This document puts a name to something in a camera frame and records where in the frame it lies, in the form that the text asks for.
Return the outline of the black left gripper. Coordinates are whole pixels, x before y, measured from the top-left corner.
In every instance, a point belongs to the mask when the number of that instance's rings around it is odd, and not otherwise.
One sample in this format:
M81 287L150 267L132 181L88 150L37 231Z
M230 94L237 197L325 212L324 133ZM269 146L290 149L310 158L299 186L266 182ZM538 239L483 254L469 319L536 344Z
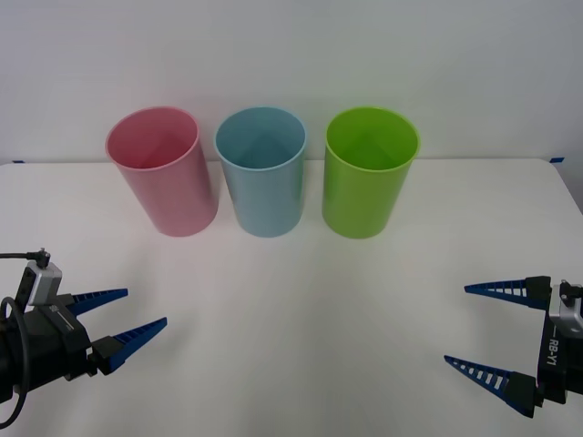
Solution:
M114 300L125 298L127 289L57 295L61 303L36 307L24 316L29 340L29 389L65 378L72 381L97 371L109 375L168 325L167 318L154 320L92 343L77 316Z

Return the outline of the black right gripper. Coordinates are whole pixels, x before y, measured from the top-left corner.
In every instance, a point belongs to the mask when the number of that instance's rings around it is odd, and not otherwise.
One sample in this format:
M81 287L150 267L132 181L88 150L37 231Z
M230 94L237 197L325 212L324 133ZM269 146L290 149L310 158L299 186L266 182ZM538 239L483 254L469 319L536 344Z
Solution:
M549 276L535 276L466 285L464 291L547 311L552 287ZM570 392L582 394L582 339L565 337L548 316L544 319L537 379L517 371L465 361L450 355L445 355L444 360L528 418L533 418L535 408L542 405L537 387L545 400L559 404L567 402Z

